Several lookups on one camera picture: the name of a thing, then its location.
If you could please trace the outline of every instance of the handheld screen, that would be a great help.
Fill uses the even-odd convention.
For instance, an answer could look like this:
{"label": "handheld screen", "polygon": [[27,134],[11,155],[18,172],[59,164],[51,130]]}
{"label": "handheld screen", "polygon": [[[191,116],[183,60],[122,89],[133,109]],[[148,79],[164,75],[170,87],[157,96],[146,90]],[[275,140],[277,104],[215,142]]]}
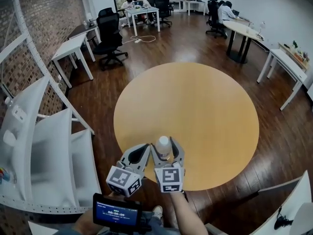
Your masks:
{"label": "handheld screen", "polygon": [[138,210],[96,202],[96,218],[106,222],[135,226]]}

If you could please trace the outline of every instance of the wooden floor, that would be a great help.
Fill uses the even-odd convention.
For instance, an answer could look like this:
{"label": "wooden floor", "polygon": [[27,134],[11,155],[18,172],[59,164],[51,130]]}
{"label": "wooden floor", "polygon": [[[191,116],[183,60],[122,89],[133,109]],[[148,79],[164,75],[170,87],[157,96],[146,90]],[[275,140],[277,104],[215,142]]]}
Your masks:
{"label": "wooden floor", "polygon": [[[197,62],[212,66],[234,78],[249,94],[258,113],[260,137],[253,159],[233,180],[217,188],[187,192],[187,195],[190,207],[204,223],[211,222],[230,235],[249,234],[283,203],[288,192],[262,199],[258,196],[237,208],[233,208],[233,203],[261,188],[299,177],[305,170],[313,177],[311,103],[302,89],[283,112],[279,110],[291,94],[294,81],[280,68],[271,80],[264,78],[257,84],[267,54],[255,43],[247,55],[248,63],[240,65],[225,54],[228,40],[205,34],[207,17],[175,13],[169,19],[173,26],[161,26],[160,33],[146,25],[137,27],[139,36],[154,35],[156,41],[124,44],[120,49],[129,53],[128,58],[122,58],[124,66],[112,65],[109,70],[101,71],[98,62],[93,63],[85,53],[94,80],[88,80],[81,66],[72,74],[73,88],[68,98],[95,130],[93,150],[102,191],[109,193],[105,182],[108,171],[122,155],[114,135],[113,114],[125,86],[140,73],[164,63]],[[132,28],[124,28],[121,34],[126,42],[134,32]],[[236,36],[233,49],[239,49],[240,43],[241,37]],[[143,202],[147,211],[162,205],[165,226],[177,227],[169,197],[161,194],[152,181],[145,180],[133,199]]]}

